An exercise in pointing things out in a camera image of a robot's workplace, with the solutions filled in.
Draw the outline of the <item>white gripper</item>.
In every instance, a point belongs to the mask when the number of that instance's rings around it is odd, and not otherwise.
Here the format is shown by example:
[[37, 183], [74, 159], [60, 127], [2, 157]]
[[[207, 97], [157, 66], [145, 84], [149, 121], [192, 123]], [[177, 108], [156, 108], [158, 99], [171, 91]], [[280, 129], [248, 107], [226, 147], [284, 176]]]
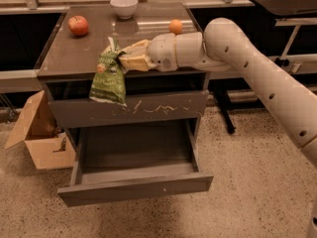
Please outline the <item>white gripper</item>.
[[162, 34], [149, 40], [141, 40], [124, 48], [131, 56], [120, 56], [121, 65], [127, 70], [148, 71], [156, 68], [161, 72], [177, 70], [175, 34]]

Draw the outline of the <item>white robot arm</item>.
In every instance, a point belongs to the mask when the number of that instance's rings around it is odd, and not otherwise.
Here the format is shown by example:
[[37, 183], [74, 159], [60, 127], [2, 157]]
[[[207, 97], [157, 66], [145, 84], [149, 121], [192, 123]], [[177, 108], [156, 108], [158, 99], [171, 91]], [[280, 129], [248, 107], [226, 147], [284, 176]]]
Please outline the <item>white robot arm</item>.
[[317, 95], [264, 56], [233, 21], [217, 18], [204, 32], [161, 34], [123, 48], [127, 70], [202, 71], [233, 68], [281, 125], [297, 149], [317, 167]]

